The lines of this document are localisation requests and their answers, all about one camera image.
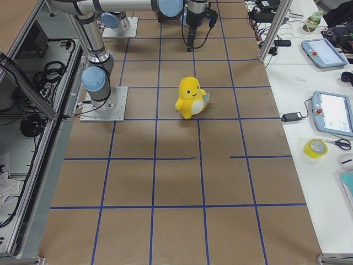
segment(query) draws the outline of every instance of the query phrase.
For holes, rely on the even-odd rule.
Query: yellow tape roll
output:
[[[320,158],[327,153],[327,145],[319,139],[311,139],[306,145],[304,145],[304,152],[308,157]]]

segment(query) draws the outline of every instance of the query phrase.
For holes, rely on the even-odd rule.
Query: green bottle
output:
[[[305,30],[306,32],[313,32],[314,30],[316,30],[316,28],[320,24],[320,20],[323,14],[324,12],[322,10],[314,12],[310,17],[307,18],[307,21],[303,26],[303,30]]]

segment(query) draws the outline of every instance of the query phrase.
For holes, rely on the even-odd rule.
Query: blue tape line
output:
[[[223,23],[222,23],[221,16],[220,16],[220,23],[221,23],[222,33],[223,33],[223,36],[224,36],[224,28],[223,28]],[[228,56],[228,47],[227,47],[227,43],[226,43],[225,39],[224,39],[224,45],[226,47],[226,53],[227,53],[227,56]],[[244,131],[243,131],[242,119],[241,119],[239,105],[238,105],[238,101],[237,101],[236,89],[234,88],[236,86],[236,84],[234,82],[234,78],[233,78],[233,75],[232,75],[232,68],[231,68],[231,63],[230,62],[228,62],[228,67],[229,67],[229,72],[230,72],[230,75],[231,75],[231,81],[232,81],[232,85],[233,85],[233,93],[234,93],[234,98],[235,98],[235,101],[236,101],[236,108],[237,108],[237,112],[238,112],[238,117],[240,118],[239,119],[240,133],[242,135],[242,140],[243,140],[245,160],[247,162],[250,186],[251,186],[251,189],[252,189],[252,195],[253,195],[253,201],[254,201],[254,207],[255,207],[255,213],[256,213],[256,220],[258,222],[258,228],[259,228],[259,236],[260,236],[260,241],[261,241],[261,247],[263,249],[265,265],[268,265],[266,249],[265,249],[265,244],[264,244],[264,238],[263,238],[263,233],[262,233],[262,230],[261,230],[260,216],[259,216],[259,213],[258,213],[258,208],[256,206],[255,190],[254,190],[252,175],[251,175],[251,171],[250,171],[249,158],[248,158],[248,154],[247,154],[247,148],[246,148],[246,145],[245,145],[245,136],[244,136]]]

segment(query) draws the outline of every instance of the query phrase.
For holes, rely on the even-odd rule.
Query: power adapter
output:
[[[304,117],[300,112],[286,113],[281,117],[281,121],[289,123],[291,121],[302,120]]]

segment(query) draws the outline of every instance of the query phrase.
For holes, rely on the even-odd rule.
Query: white table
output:
[[[301,3],[305,18],[317,10],[313,1],[295,1]],[[297,24],[291,33],[295,36],[304,35],[301,26]],[[284,27],[279,34],[288,31]],[[305,115],[304,101],[314,91],[347,95],[353,105],[352,85],[340,80],[342,72],[353,71],[353,65],[321,70],[302,51],[302,40],[317,38],[322,38],[320,29],[303,38],[292,39],[292,46],[280,47],[278,55],[273,56],[266,68],[280,115],[292,112]],[[339,156],[347,152],[328,144],[328,153],[320,159],[314,160],[305,155],[303,146],[310,139],[334,139],[316,130],[310,112],[309,117],[294,123],[283,123],[283,126],[322,253],[327,256],[352,254],[353,211],[339,181],[339,173],[344,170],[338,164]]]

